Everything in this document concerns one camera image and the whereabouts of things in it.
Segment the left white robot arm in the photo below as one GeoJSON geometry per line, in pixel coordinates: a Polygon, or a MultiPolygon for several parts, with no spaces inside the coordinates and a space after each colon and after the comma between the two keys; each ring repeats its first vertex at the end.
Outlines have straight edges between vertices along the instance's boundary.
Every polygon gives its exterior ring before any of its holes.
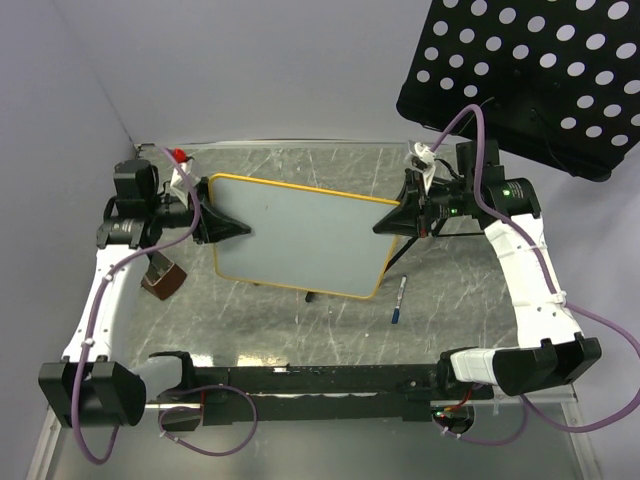
{"type": "Polygon", "coordinates": [[[155,353],[136,368],[122,363],[142,280],[166,229],[185,228],[199,245],[251,232],[213,206],[206,178],[193,180],[193,200],[161,190],[158,169],[147,160],[117,164],[113,180],[116,193],[97,232],[96,269],[81,320],[61,359],[43,364],[38,376],[68,428],[135,426],[146,404],[164,393],[177,402],[194,396],[198,378],[187,352],[155,353]]]}

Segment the yellow framed whiteboard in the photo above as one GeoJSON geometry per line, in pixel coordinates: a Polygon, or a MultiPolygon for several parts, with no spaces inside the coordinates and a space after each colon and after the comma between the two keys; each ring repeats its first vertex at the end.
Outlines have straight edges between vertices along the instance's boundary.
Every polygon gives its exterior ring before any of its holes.
{"type": "Polygon", "coordinates": [[[376,295],[397,244],[374,225],[398,201],[218,173],[209,181],[212,203],[250,227],[214,244],[220,277],[370,299],[376,295]]]}

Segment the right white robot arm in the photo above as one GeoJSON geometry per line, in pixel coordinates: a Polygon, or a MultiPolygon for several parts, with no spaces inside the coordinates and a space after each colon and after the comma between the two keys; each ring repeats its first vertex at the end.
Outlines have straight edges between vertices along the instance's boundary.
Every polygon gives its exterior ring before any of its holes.
{"type": "Polygon", "coordinates": [[[458,398],[481,384],[517,396],[577,380],[600,359],[602,349],[597,339],[584,336],[566,306],[531,182],[506,178],[494,141],[486,144],[480,167],[475,143],[458,145],[448,179],[437,178],[440,160],[424,143],[410,143],[405,159],[399,204],[374,225],[374,233],[402,235],[414,244],[440,236],[452,218],[472,217],[499,261],[516,319],[514,347],[442,353],[435,374],[438,390],[458,398]]]}

